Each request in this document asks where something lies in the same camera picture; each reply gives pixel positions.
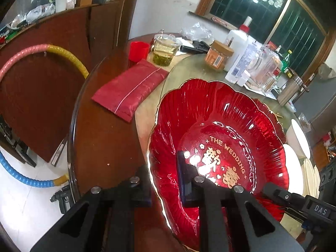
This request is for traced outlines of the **white lotion bottle red cap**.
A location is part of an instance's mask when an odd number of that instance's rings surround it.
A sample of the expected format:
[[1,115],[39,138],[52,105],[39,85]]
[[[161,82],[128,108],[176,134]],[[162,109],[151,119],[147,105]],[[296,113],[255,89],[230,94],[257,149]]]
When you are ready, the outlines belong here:
[[226,40],[230,42],[230,48],[233,49],[233,55],[227,60],[225,71],[229,72],[232,68],[236,67],[236,64],[241,59],[248,46],[248,32],[249,25],[252,22],[252,18],[248,16],[244,23],[237,29],[231,30]]

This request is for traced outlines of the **stainless steel thermos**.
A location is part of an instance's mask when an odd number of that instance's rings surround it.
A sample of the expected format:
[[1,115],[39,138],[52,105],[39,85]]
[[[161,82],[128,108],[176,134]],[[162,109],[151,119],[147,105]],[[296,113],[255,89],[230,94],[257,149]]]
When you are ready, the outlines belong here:
[[309,92],[309,89],[303,83],[302,79],[297,74],[294,74],[285,84],[284,89],[282,89],[280,94],[277,96],[277,102],[280,104],[280,106],[285,106],[289,100],[301,89]]

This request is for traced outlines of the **clear cup with tea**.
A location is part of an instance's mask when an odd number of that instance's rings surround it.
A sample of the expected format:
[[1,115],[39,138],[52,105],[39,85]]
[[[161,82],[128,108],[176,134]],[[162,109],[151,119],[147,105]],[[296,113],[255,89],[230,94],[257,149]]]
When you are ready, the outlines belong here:
[[153,63],[161,67],[169,66],[181,45],[182,42],[172,34],[156,34],[154,36]]

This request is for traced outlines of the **large beige plastic bowl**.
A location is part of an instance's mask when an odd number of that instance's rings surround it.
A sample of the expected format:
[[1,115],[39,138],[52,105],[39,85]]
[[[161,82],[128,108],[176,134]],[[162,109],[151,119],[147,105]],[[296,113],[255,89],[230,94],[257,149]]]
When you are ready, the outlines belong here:
[[304,159],[301,168],[303,175],[303,195],[315,197],[315,175],[311,161],[308,158]]

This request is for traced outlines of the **large red glass plate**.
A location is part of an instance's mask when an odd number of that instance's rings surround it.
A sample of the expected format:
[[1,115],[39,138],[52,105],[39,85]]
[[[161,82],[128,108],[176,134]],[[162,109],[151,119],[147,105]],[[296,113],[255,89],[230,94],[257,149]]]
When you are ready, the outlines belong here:
[[159,104],[147,148],[151,183],[177,240],[199,250],[199,211],[179,197],[177,152],[215,185],[240,185],[278,221],[284,210],[261,195],[266,183],[289,187],[284,130],[260,101],[220,81],[191,79]]

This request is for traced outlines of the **small white jar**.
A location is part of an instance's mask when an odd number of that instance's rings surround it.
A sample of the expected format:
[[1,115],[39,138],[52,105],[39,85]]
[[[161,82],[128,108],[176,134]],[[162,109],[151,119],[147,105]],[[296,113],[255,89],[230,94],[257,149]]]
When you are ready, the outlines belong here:
[[240,76],[240,78],[238,79],[236,84],[240,87],[243,87],[246,84],[246,82],[249,80],[250,76],[251,76],[250,73],[247,70],[245,70]]

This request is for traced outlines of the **red plastic cup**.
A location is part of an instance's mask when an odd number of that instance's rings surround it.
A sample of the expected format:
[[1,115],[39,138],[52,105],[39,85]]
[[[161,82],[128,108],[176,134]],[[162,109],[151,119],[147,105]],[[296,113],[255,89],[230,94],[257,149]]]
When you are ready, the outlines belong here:
[[134,63],[146,60],[150,51],[150,44],[146,42],[131,42],[129,50],[129,60]]

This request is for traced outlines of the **window with green grille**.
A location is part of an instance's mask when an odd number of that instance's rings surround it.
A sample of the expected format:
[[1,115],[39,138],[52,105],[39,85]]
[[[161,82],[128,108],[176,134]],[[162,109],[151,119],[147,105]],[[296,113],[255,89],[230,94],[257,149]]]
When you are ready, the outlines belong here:
[[335,0],[200,0],[195,13],[232,30],[251,17],[260,43],[289,50],[289,67],[309,84],[335,43]]

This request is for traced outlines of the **white foam bowl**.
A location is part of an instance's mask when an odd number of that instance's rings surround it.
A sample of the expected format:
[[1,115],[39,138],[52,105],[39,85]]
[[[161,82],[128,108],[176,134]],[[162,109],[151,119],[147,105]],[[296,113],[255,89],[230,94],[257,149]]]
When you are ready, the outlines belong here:
[[310,159],[311,153],[307,138],[295,119],[291,119],[291,124],[286,131],[286,140],[298,158]]

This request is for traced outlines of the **dark wooden sideboard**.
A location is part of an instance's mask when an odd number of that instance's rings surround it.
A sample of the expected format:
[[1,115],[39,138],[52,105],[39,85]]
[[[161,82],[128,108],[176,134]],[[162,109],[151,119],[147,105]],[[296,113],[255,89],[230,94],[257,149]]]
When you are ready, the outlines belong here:
[[[1,48],[5,64],[19,51],[52,44],[91,71],[115,46],[118,3],[80,7],[47,18]],[[49,52],[22,58],[1,81],[1,115],[30,149],[49,161],[69,131],[84,77],[69,60]]]

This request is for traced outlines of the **large white foam plate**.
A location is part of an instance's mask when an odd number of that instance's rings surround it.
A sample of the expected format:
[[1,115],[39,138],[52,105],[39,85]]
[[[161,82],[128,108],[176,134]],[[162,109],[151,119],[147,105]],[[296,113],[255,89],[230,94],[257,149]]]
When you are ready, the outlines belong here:
[[288,144],[283,144],[285,151],[285,165],[288,171],[290,193],[303,194],[303,174],[299,159],[294,151]]

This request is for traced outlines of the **clear glass pitcher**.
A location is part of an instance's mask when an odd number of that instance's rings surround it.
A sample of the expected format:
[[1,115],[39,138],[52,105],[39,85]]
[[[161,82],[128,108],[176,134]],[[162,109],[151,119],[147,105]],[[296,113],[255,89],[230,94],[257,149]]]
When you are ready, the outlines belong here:
[[247,67],[247,72],[250,74],[248,82],[253,88],[268,93],[273,89],[281,67],[280,56],[272,50],[271,45],[262,45]]

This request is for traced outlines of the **red fabric pouch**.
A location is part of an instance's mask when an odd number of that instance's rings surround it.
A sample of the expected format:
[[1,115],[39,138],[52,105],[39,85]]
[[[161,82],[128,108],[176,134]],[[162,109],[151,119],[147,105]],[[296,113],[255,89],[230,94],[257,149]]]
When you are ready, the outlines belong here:
[[142,59],[103,85],[92,100],[130,122],[142,101],[167,78],[168,72]]

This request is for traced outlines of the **green plastic bottle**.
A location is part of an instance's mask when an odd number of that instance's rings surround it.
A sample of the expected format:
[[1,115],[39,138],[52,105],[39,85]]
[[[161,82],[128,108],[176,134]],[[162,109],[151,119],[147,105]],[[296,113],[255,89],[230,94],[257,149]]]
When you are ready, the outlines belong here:
[[288,70],[290,64],[290,55],[292,54],[291,50],[288,50],[287,53],[282,55],[282,73],[285,73]]

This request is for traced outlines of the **multicolour hula hoop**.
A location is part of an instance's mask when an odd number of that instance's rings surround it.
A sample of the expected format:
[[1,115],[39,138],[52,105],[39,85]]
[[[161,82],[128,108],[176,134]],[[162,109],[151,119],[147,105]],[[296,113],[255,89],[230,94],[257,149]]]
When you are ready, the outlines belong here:
[[[55,46],[52,44],[38,44],[34,46],[30,46],[27,48],[22,49],[15,55],[13,55],[1,68],[1,81],[7,74],[7,72],[10,70],[10,68],[16,64],[19,60],[33,54],[41,53],[41,52],[49,52],[52,54],[57,54],[67,60],[69,60],[82,74],[84,79],[86,79],[89,76],[89,72],[84,66],[84,64],[71,52],[68,50]],[[29,177],[26,177],[19,173],[16,169],[14,169],[10,163],[6,160],[6,158],[3,156],[3,153],[1,153],[1,165],[3,168],[15,179],[20,181],[21,183],[28,185],[30,187],[35,187],[35,188],[50,188],[50,187],[58,187],[61,186],[62,184],[66,183],[70,177],[68,173],[62,175],[59,178],[53,179],[53,180],[37,180],[37,179],[32,179]]]

